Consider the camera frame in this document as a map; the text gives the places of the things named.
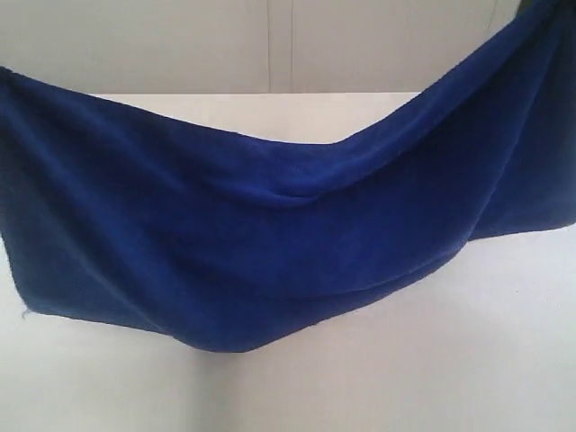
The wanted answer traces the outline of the blue towel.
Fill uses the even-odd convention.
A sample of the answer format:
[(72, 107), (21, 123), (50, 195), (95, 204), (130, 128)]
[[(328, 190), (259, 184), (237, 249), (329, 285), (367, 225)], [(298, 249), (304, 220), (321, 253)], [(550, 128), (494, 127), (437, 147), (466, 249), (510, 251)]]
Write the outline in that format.
[(575, 222), (575, 4), (537, 1), (333, 144), (253, 138), (1, 72), (1, 234), (36, 313), (247, 352), (468, 242)]

